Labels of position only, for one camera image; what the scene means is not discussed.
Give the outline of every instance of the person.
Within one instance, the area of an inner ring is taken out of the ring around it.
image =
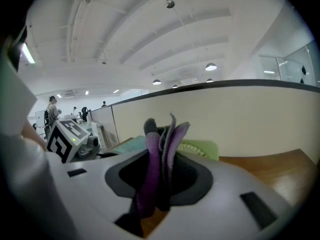
[[[77,107],[74,106],[73,110],[72,110],[72,113],[71,113],[71,115],[74,115],[75,117],[77,117],[76,109],[77,109]]]
[[[55,121],[58,120],[58,115],[61,114],[61,110],[57,109],[56,103],[57,103],[57,100],[55,96],[51,96],[49,98],[49,105],[45,109],[48,112],[50,128],[52,128]]]

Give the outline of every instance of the white ceiling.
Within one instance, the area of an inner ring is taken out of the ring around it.
[[[165,0],[36,0],[26,22],[36,63],[22,56],[19,74],[36,95],[223,80],[256,47],[284,0],[174,2],[169,9]],[[205,71],[209,62],[218,69]],[[163,84],[152,85],[154,79]]]

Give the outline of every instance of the ceiling light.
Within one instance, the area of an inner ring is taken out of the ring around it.
[[[28,59],[28,61],[31,63],[31,64],[35,64],[35,60],[34,58],[32,58],[31,54],[30,54],[30,51],[27,47],[27,45],[24,43],[23,46],[22,46],[22,51],[24,53],[24,55],[26,56],[26,58]]]
[[[211,71],[211,70],[216,70],[217,69],[217,66],[216,64],[214,63],[209,63],[205,66],[205,70],[206,71]]]
[[[160,80],[156,79],[156,80],[153,81],[152,84],[153,85],[161,85],[161,82],[160,82]]]

